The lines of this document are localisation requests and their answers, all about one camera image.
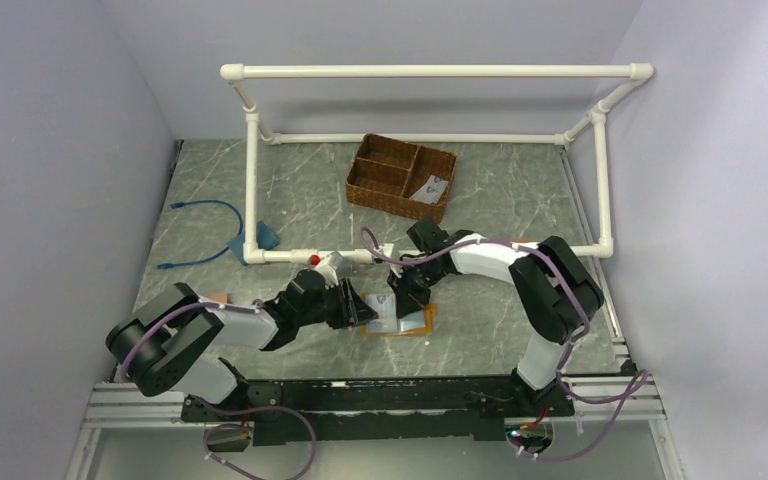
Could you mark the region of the white patterned credit card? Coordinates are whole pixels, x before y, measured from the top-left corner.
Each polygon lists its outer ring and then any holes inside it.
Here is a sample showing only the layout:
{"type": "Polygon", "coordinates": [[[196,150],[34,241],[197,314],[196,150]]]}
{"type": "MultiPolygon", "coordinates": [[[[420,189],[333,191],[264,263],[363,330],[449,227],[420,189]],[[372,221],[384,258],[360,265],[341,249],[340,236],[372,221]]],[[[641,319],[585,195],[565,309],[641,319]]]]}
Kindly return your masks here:
{"type": "Polygon", "coordinates": [[[443,197],[448,185],[448,180],[436,175],[431,175],[421,187],[410,195],[409,199],[429,205],[436,204],[443,197]]]}

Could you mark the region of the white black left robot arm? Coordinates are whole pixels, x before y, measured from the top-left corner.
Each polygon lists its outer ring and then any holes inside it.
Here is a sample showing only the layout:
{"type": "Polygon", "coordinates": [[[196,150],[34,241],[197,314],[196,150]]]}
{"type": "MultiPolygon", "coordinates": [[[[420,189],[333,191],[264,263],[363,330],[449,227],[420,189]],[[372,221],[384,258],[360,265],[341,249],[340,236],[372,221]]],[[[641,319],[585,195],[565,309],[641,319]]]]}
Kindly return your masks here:
{"type": "Polygon", "coordinates": [[[105,346],[119,374],[146,397],[178,391],[198,397],[224,420],[247,406],[249,384],[213,346],[275,351],[309,325],[339,330],[377,319],[346,278],[305,269],[275,297],[249,306],[213,301],[178,282],[113,327],[105,346]]]}

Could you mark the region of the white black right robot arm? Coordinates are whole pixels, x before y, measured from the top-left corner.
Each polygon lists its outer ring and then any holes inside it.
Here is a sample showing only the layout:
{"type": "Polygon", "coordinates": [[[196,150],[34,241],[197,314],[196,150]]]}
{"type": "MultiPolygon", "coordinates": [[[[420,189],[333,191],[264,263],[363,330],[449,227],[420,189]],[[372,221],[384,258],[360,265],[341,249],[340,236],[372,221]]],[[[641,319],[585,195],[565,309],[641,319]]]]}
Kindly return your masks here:
{"type": "Polygon", "coordinates": [[[396,270],[387,279],[399,317],[427,306],[431,288],[448,275],[482,276],[515,288],[533,334],[514,370],[520,381],[511,401],[524,415],[538,413],[573,342],[586,335],[605,303],[571,246],[558,236],[527,246],[470,230],[450,234],[431,218],[417,221],[408,237],[420,254],[391,260],[396,270]]]}

